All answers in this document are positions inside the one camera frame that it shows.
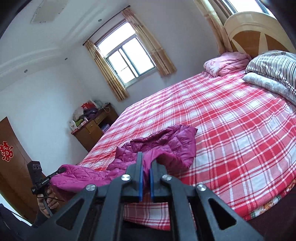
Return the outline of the person's left hand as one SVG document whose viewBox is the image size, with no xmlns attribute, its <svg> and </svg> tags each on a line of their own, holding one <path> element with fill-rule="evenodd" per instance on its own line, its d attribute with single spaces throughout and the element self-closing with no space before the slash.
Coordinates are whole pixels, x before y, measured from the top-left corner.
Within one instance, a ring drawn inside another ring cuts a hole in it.
<svg viewBox="0 0 296 241">
<path fill-rule="evenodd" d="M 41 213 L 50 218 L 51 214 L 49 210 L 56 211 L 59 208 L 59 202 L 57 200 L 56 194 L 53 191 L 52 187 L 48 187 L 44 194 L 37 195 L 37 203 Z"/>
</svg>

